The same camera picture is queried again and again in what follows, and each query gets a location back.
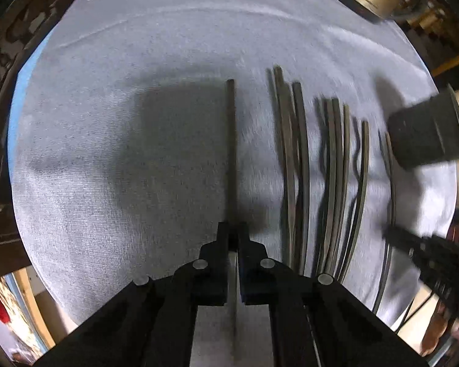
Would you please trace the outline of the black perforated utensil cup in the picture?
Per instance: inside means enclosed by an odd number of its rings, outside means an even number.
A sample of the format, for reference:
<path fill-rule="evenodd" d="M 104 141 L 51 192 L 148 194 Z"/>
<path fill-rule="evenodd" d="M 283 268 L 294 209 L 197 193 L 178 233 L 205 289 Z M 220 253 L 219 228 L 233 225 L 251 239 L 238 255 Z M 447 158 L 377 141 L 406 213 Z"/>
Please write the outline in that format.
<path fill-rule="evenodd" d="M 387 130 L 394 157 L 405 170 L 459 161 L 459 102 L 450 86 L 393 113 Z"/>

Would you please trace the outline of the grey table cloth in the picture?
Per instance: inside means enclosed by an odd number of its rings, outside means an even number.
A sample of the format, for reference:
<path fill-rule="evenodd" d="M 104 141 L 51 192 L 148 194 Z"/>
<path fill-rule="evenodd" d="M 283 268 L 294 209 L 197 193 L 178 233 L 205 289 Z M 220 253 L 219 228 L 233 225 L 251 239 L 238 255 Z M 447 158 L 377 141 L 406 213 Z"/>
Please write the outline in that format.
<path fill-rule="evenodd" d="M 337 0 L 76 0 L 21 70 L 9 131 L 22 241 L 54 300 L 77 323 L 133 278 L 191 261 L 225 215 L 225 83 L 236 83 L 239 213 L 283 257 L 283 169 L 271 70 L 303 86 L 311 222 L 324 193 L 321 100 L 371 128 L 366 207 L 346 287 L 387 325 L 418 274 L 396 255 L 378 289 L 391 198 L 399 224 L 444 234 L 456 170 L 385 170 L 380 135 L 395 110 L 436 92 L 391 22 Z"/>

